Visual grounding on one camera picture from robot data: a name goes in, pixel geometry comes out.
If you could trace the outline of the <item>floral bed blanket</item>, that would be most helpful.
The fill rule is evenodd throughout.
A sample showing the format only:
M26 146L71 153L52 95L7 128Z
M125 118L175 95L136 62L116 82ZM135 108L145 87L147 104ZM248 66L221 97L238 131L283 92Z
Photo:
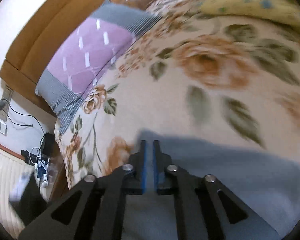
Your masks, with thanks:
M124 164L143 130L300 162L300 32L201 4L155 2L161 20L102 75L67 131L56 126L69 187Z

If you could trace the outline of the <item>yellow floral pillow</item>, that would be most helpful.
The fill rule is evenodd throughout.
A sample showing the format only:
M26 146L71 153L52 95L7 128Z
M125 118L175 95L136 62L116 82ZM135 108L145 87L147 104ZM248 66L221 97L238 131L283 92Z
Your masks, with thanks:
M296 0L202 0L200 10L210 15L261 18L300 32L300 5Z

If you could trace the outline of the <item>white wall outlet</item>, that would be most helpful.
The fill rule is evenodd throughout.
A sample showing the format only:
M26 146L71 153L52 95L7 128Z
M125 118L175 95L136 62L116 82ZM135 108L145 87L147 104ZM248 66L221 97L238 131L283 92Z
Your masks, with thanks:
M6 135L6 133L7 133L7 124L6 124L6 122L2 121L1 119L0 119L0 133L3 135Z

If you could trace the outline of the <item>grey fleece pants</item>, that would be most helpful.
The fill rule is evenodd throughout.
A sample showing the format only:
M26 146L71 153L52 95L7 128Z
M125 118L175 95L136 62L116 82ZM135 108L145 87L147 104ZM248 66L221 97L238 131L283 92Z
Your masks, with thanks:
M147 142L146 192L127 197L123 239L177 238L173 198L154 191L155 140L175 164L190 174L216 176L281 237L300 220L300 163L257 150L227 147L204 139L165 137L148 130L134 138L135 149L142 140Z

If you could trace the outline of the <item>wooden headboard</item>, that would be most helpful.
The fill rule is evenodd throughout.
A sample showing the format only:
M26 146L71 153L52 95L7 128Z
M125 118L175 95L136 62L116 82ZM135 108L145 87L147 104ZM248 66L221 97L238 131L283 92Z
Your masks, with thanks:
M105 0L46 0L12 42L0 78L46 113L53 111L34 92L45 67L65 39ZM153 0L110 0L145 9Z

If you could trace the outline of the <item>black bedside device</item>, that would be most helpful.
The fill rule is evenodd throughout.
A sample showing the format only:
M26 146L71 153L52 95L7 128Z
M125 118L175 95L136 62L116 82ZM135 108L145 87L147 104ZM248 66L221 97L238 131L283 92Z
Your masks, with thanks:
M39 147L34 147L31 151L21 150L24 162L34 167L39 185L43 188L49 184L49 165L54 143L55 136L47 132L40 140Z

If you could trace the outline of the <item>purple grey pillow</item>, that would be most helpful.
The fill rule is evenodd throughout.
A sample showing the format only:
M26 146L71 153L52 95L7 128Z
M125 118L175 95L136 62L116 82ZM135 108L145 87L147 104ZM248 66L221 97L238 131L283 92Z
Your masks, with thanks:
M57 116L61 134L107 69L160 19L106 0L66 38L35 90Z

